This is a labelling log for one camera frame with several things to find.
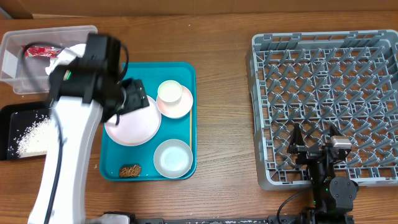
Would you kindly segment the wooden chopstick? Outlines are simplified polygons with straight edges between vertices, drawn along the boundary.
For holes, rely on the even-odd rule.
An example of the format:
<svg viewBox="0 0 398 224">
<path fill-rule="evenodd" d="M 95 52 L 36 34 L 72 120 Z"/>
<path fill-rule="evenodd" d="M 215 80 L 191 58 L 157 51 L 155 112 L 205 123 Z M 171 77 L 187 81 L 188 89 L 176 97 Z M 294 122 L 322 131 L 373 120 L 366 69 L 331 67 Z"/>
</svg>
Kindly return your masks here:
<svg viewBox="0 0 398 224">
<path fill-rule="evenodd" d="M 190 139 L 189 139 L 189 146 L 190 146 L 190 149 L 192 150 L 192 127 L 193 127 L 193 125 L 192 125 L 192 118 L 193 118 L 193 116 L 192 116 L 192 109 L 190 110 L 190 127 L 189 127 L 189 131 L 190 131 Z"/>
</svg>

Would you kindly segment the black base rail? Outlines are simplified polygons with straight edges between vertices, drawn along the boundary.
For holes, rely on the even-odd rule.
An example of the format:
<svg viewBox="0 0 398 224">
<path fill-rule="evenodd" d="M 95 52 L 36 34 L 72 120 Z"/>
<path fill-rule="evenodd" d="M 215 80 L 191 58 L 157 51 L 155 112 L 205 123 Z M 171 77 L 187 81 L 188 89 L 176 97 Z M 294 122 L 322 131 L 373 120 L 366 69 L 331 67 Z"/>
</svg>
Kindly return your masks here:
<svg viewBox="0 0 398 224">
<path fill-rule="evenodd" d="M 267 218 L 214 218 L 214 219 L 185 219 L 164 220 L 163 218 L 137 218 L 135 224 L 279 224 L 276 216 Z"/>
</svg>

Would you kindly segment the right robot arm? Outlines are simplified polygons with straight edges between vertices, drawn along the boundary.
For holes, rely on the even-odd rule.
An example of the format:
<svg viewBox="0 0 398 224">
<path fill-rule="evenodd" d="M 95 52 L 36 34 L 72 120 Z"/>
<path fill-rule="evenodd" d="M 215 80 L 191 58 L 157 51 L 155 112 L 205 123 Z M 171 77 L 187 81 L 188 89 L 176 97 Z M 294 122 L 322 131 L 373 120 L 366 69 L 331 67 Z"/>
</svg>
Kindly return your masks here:
<svg viewBox="0 0 398 224">
<path fill-rule="evenodd" d="M 353 223 L 348 212 L 353 210 L 353 202 L 359 191 L 359 185 L 347 178 L 337 176 L 334 166 L 345 160 L 352 150 L 348 137 L 342 135 L 336 126 L 330 126 L 330 138 L 319 146 L 307 147 L 298 123 L 290 135 L 287 152 L 296 154 L 296 164 L 306 166 L 307 179 L 311 187 L 289 197 L 277 211 L 277 221 L 284 205 L 309 190 L 313 192 L 314 206 L 305 208 L 293 223 Z"/>
</svg>

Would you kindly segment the pink saucer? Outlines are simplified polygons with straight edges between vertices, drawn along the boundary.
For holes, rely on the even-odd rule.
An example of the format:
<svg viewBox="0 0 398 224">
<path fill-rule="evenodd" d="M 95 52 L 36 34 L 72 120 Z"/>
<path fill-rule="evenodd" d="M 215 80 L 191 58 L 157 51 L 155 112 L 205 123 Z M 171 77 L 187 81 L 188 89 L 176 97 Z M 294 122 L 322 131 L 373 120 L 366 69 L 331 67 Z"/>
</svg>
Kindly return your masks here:
<svg viewBox="0 0 398 224">
<path fill-rule="evenodd" d="M 164 116 L 172 119 L 179 119 L 190 112 L 193 107 L 194 99 L 190 90 L 187 87 L 183 86 L 182 97 L 179 102 L 167 104 L 159 97 L 157 97 L 156 103 L 159 111 Z"/>
</svg>

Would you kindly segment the grey dishwasher rack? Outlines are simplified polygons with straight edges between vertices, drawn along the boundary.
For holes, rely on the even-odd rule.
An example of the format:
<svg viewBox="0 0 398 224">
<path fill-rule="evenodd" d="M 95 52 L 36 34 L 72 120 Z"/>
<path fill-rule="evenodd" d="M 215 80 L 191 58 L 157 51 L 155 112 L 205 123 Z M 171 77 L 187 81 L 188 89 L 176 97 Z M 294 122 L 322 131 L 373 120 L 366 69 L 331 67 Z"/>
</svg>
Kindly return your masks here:
<svg viewBox="0 0 398 224">
<path fill-rule="evenodd" d="M 257 34 L 246 68 L 262 189 L 307 186 L 305 166 L 287 151 L 295 124 L 309 147 L 327 142 L 330 126 L 349 137 L 353 148 L 337 175 L 397 185 L 395 30 Z"/>
</svg>

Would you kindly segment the brown food piece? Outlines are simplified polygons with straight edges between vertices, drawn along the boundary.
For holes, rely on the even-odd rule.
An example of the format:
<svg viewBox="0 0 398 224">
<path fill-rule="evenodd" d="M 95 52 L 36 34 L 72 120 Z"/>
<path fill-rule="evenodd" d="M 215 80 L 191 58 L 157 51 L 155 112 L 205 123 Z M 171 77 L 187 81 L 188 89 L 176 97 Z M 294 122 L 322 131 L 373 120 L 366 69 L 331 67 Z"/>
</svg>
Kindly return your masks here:
<svg viewBox="0 0 398 224">
<path fill-rule="evenodd" d="M 123 166 L 119 170 L 120 178 L 133 178 L 140 176 L 142 172 L 142 168 L 140 165 L 132 165 L 132 166 Z"/>
</svg>

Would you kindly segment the grey small bowl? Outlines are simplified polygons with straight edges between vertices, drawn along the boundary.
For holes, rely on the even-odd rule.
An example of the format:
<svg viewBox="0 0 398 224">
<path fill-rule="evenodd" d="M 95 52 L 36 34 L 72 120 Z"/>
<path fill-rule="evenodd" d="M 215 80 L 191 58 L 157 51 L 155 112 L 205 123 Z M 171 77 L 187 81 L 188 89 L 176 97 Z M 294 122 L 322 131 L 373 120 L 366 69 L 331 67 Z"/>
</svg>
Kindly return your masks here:
<svg viewBox="0 0 398 224">
<path fill-rule="evenodd" d="M 184 176 L 193 164 L 193 152 L 188 144 L 179 139 L 162 142 L 154 153 L 156 171 L 168 179 Z"/>
</svg>

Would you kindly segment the red snack wrapper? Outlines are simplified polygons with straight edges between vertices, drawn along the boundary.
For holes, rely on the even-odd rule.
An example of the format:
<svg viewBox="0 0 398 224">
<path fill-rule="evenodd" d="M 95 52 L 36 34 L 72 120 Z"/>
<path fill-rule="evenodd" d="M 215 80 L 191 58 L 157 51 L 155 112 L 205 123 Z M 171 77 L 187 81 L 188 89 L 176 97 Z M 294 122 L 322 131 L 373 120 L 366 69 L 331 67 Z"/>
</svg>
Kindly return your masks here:
<svg viewBox="0 0 398 224">
<path fill-rule="evenodd" d="M 51 46 L 33 45 L 24 53 L 26 57 L 49 57 L 55 58 L 63 48 Z"/>
</svg>

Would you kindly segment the rice pile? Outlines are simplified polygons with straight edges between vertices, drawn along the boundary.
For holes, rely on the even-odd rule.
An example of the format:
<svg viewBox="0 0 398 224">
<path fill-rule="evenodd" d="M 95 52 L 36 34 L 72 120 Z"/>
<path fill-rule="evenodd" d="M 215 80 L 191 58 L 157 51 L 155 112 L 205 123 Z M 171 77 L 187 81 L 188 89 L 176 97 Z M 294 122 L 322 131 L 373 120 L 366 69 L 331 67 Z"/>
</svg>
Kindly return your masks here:
<svg viewBox="0 0 398 224">
<path fill-rule="evenodd" d="M 34 125 L 20 140 L 17 151 L 24 158 L 46 155 L 49 149 L 57 148 L 56 129 L 50 118 Z"/>
</svg>

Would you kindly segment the white napkin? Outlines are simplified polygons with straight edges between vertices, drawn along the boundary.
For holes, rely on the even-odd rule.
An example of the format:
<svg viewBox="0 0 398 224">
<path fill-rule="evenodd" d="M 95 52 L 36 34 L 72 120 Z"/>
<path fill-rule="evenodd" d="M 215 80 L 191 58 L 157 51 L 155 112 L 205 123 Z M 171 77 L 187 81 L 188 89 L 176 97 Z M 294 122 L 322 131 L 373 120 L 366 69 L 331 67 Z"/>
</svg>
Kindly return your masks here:
<svg viewBox="0 0 398 224">
<path fill-rule="evenodd" d="M 86 44 L 76 44 L 71 47 L 65 47 L 62 51 L 57 55 L 57 57 L 61 60 L 74 60 L 76 57 L 82 58 L 85 53 Z"/>
<path fill-rule="evenodd" d="M 46 72 L 46 74 L 47 74 L 47 75 L 50 75 L 50 74 L 55 70 L 55 67 L 56 67 L 60 62 L 62 62 L 62 59 L 60 59 L 60 58 L 51 58 L 51 59 L 50 59 L 50 64 L 49 64 L 49 66 L 48 66 L 48 67 L 45 67 L 45 72 Z"/>
</svg>

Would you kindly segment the teal serving tray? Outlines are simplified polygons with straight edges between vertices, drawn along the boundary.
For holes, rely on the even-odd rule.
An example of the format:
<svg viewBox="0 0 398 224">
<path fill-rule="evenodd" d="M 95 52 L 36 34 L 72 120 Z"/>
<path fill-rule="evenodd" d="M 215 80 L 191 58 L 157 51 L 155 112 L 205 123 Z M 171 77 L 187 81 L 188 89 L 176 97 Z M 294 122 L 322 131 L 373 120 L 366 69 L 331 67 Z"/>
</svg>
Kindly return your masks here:
<svg viewBox="0 0 398 224">
<path fill-rule="evenodd" d="M 143 82 L 147 96 L 156 102 L 158 87 L 166 80 L 175 80 L 181 86 L 187 87 L 193 95 L 192 107 L 192 152 L 191 169 L 182 177 L 189 178 L 197 168 L 197 86 L 194 68 L 186 62 L 141 62 L 129 63 L 126 78 L 140 79 Z M 169 139 L 179 139 L 189 145 L 190 112 L 179 119 L 172 119 L 162 114 L 160 128 L 155 136 L 139 146 L 123 146 L 114 142 L 103 128 L 101 142 L 101 157 L 99 170 L 109 181 L 150 181 L 167 180 L 161 176 L 154 166 L 154 153 L 157 147 Z M 119 170 L 123 166 L 140 165 L 140 176 L 120 178 Z"/>
</svg>

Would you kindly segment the small white cup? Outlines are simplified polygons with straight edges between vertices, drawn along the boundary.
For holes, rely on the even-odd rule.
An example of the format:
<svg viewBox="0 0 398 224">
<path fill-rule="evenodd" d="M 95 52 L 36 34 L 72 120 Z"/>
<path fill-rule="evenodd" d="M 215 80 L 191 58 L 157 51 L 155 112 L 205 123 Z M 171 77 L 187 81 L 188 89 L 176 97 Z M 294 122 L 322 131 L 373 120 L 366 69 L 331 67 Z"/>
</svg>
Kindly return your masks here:
<svg viewBox="0 0 398 224">
<path fill-rule="evenodd" d="M 176 103 L 182 97 L 181 84 L 175 80 L 166 80 L 158 87 L 158 97 L 166 103 Z"/>
</svg>

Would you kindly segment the clear plastic bin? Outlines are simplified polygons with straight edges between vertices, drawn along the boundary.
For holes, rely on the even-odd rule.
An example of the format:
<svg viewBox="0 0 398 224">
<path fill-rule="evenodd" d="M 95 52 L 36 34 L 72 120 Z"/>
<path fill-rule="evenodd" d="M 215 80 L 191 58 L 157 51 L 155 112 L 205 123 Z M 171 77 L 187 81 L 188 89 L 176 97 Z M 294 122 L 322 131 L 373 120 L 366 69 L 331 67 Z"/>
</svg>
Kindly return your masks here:
<svg viewBox="0 0 398 224">
<path fill-rule="evenodd" d="M 32 86 L 19 60 L 23 46 L 31 42 L 50 42 L 72 48 L 84 44 L 89 33 L 97 33 L 95 26 L 51 27 L 43 29 L 15 30 L 6 32 L 1 41 L 1 81 L 13 87 L 18 95 L 42 93 L 49 90 L 49 76 L 45 69 L 51 59 L 46 56 L 27 56 L 25 64 L 40 88 Z"/>
</svg>

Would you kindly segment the large pink plate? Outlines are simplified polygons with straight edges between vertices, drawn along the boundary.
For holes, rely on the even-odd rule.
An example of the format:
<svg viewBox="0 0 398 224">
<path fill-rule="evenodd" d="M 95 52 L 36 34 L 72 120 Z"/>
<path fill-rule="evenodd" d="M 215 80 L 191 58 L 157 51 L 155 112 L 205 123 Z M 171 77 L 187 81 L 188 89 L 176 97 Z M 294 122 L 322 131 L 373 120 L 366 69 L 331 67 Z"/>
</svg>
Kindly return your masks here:
<svg viewBox="0 0 398 224">
<path fill-rule="evenodd" d="M 156 102 L 147 96 L 149 106 L 123 114 L 114 115 L 104 124 L 108 136 L 116 143 L 123 146 L 139 146 L 152 139 L 160 128 L 162 114 L 158 110 Z"/>
</svg>

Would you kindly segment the black rectangular tray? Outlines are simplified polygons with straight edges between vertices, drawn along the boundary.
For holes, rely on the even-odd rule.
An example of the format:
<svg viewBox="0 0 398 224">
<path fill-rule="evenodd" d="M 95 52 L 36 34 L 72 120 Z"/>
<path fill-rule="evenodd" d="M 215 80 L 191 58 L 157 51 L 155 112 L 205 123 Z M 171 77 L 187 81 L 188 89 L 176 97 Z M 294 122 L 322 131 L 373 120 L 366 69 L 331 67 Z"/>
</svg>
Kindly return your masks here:
<svg viewBox="0 0 398 224">
<path fill-rule="evenodd" d="M 49 109 L 43 101 L 1 108 L 1 160 L 23 159 L 17 151 L 20 140 L 34 125 L 49 118 L 49 115 Z"/>
</svg>

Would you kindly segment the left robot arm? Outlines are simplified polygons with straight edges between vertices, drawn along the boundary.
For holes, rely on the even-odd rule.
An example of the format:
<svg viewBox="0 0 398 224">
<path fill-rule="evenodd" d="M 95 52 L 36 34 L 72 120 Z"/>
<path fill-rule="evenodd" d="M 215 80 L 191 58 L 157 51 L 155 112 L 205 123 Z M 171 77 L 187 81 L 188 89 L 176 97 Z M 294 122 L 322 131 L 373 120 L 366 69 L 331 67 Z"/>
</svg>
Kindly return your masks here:
<svg viewBox="0 0 398 224">
<path fill-rule="evenodd" d="M 47 151 L 29 223 L 84 223 L 85 188 L 98 125 L 149 105 L 140 79 L 125 79 L 119 64 L 75 58 L 49 75 L 55 147 Z"/>
</svg>

